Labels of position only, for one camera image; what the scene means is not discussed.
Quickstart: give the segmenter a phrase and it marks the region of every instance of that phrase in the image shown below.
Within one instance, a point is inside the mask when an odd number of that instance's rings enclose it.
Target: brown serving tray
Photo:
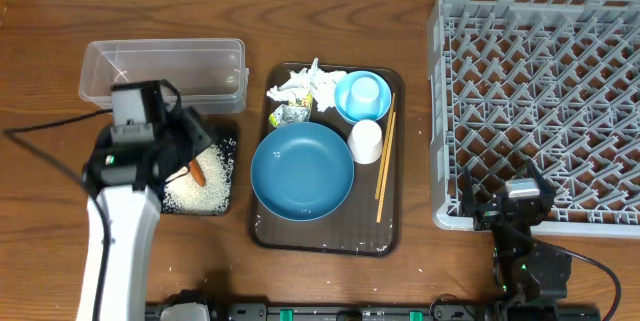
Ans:
[[[289,79],[290,71],[309,68],[310,64],[283,63],[271,70],[267,89],[280,86]],[[380,257],[388,255],[397,245],[402,196],[402,160],[404,146],[404,83],[395,71],[383,68],[320,65],[324,71],[371,71],[380,75],[396,94],[396,126],[389,174],[385,191],[382,221],[376,223],[378,201],[375,188],[380,160],[370,165],[355,164],[355,178],[345,201],[329,215],[313,221],[289,221],[267,210],[255,194],[249,212],[249,234],[260,246],[326,253]],[[274,128],[268,117],[282,102],[265,96],[261,118],[261,139]],[[337,132],[346,142],[353,125],[342,119],[335,108],[317,112],[314,101],[310,122],[323,124]],[[382,132],[389,122],[389,113],[378,121]]]

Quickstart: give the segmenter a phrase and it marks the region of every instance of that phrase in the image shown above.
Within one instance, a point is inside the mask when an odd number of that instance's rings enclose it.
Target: small black tray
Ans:
[[[233,185],[233,176],[236,171],[236,152],[238,150],[238,124],[235,121],[214,116],[206,119],[206,121],[204,122],[204,128],[212,138],[212,145],[215,145],[216,147],[218,147],[218,150],[220,150],[222,162],[225,164],[231,162],[233,164],[233,166],[231,167],[231,172],[227,177],[227,183]],[[230,192],[229,196],[227,196],[227,207],[223,211],[217,212],[211,210],[210,212],[191,213],[188,210],[169,207],[164,202],[164,188],[157,191],[157,194],[160,195],[160,200],[163,201],[161,202],[161,213],[163,214],[188,216],[222,216],[227,213],[227,211],[229,210],[229,206],[231,205],[231,200],[233,200],[232,194]]]
[[[267,89],[280,86],[289,79],[289,72],[309,68],[310,64],[284,63],[274,67],[267,80]],[[397,245],[402,195],[402,160],[404,146],[404,83],[395,71],[381,68],[321,65],[324,71],[371,71],[380,75],[396,94],[396,126],[389,162],[389,174],[382,210],[382,221],[376,223],[378,201],[375,188],[380,160],[370,165],[355,164],[353,187],[347,199],[329,215],[314,221],[296,222],[283,219],[267,210],[252,195],[249,212],[249,234],[259,246],[326,253],[380,257],[388,255]],[[282,102],[265,96],[261,118],[261,139],[274,130],[268,117]],[[378,121],[384,134],[389,114]],[[315,101],[311,122],[336,131],[346,142],[353,125],[342,119],[335,108],[320,113]]]

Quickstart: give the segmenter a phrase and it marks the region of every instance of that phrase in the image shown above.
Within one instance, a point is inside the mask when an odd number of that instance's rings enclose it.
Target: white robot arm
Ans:
[[[176,95],[170,110],[162,86]],[[161,211],[156,192],[215,137],[193,109],[182,109],[178,91],[166,80],[115,85],[111,101],[113,125],[98,136],[83,173],[89,251],[78,321],[144,320],[151,242]]]
[[[151,242],[160,219],[160,201],[149,188],[131,185],[103,189],[98,204],[108,216],[111,246],[102,285],[100,320],[144,320]],[[98,290],[103,229],[92,200],[89,213],[89,252],[82,282],[77,321],[91,320]]]

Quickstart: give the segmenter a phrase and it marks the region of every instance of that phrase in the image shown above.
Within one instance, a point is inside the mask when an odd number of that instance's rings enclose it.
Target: clear plastic container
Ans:
[[[111,107],[111,85],[169,80],[180,90],[183,106],[202,114],[242,112],[249,69],[238,39],[95,41],[82,66],[80,97]],[[165,101],[175,102],[170,92]]]

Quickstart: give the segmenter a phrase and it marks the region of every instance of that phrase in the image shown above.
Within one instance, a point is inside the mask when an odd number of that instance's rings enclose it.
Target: wood grain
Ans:
[[[0,29],[0,127],[94,110],[78,97],[84,50],[109,39],[237,37],[251,69],[240,125],[230,212],[219,218],[163,216],[153,243],[148,300],[202,287],[220,300],[428,304],[441,293],[488,300],[489,234],[439,230],[431,221],[426,78],[427,17],[435,0],[9,0]],[[260,249],[247,235],[249,169],[259,142],[265,80],[283,61],[370,65],[406,84],[401,240],[384,259]],[[108,116],[29,135],[76,170]],[[75,318],[87,248],[86,196],[64,177],[0,140],[0,319]],[[622,281],[616,320],[640,313],[634,260],[640,241],[546,237],[596,257]],[[607,276],[573,263],[569,302],[613,298]]]

